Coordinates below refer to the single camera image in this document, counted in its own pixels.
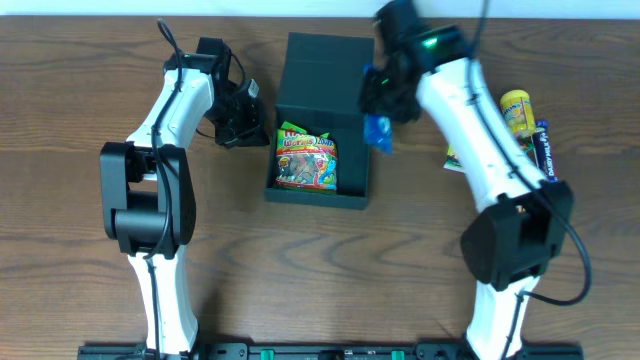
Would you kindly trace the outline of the blue Oreo pack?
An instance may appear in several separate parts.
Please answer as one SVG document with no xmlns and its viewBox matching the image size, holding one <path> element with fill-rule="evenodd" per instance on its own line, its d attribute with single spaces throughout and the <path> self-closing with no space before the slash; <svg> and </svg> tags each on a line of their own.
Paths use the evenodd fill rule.
<svg viewBox="0 0 640 360">
<path fill-rule="evenodd" d="M 383 90 L 388 78 L 373 65 L 364 67 L 364 81 L 359 106 L 364 114 L 364 142 L 370 147 L 391 154 L 393 148 L 391 120 L 379 107 L 383 104 Z"/>
</svg>

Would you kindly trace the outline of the black fabric storage box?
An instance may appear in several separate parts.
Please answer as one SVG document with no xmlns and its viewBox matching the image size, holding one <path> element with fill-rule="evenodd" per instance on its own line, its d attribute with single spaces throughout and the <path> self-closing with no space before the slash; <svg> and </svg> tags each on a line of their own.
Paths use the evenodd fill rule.
<svg viewBox="0 0 640 360">
<path fill-rule="evenodd" d="M 370 149 L 358 101 L 366 68 L 373 64 L 372 38 L 291 32 L 275 103 L 274 127 L 289 122 L 311 135 L 327 133 L 337 147 L 337 191 L 289 190 L 276 185 L 277 141 L 271 144 L 265 199 L 362 210 L 368 205 Z"/>
</svg>

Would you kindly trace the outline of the green gummy worms bag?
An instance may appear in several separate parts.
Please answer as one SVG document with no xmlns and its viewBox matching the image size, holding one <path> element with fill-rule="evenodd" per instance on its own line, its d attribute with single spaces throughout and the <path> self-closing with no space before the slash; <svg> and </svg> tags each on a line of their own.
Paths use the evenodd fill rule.
<svg viewBox="0 0 640 360">
<path fill-rule="evenodd" d="M 275 161 L 275 184 L 280 188 L 337 191 L 337 145 L 328 133 L 316 136 L 284 122 L 277 130 Z"/>
</svg>

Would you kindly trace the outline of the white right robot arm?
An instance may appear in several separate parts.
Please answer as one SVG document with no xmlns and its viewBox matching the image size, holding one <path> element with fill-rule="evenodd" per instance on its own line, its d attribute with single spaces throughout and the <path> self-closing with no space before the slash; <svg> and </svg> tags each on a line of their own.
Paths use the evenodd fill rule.
<svg viewBox="0 0 640 360">
<path fill-rule="evenodd" d="M 458 27 L 428 27 L 411 1 L 388 2 L 374 24 L 387 62 L 366 70 L 359 105 L 398 123 L 427 113 L 455 149 L 478 212 L 461 236 L 476 280 L 465 340 L 477 359 L 520 355 L 524 310 L 561 250 L 571 190 L 521 149 Z"/>
</svg>

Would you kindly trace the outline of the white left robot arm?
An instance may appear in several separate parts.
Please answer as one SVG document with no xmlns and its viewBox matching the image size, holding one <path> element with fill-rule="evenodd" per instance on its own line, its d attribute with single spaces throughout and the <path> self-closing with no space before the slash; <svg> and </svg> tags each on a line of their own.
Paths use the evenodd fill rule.
<svg viewBox="0 0 640 360">
<path fill-rule="evenodd" d="M 237 60 L 219 38 L 200 38 L 193 52 L 176 48 L 145 120 L 126 140 L 100 151 L 105 232 L 132 265 L 145 306 L 147 339 L 135 357 L 199 356 L 186 271 L 197 217 L 187 151 L 202 120 L 213 125 L 210 137 L 223 148 L 270 143 L 258 85 L 229 78 Z"/>
</svg>

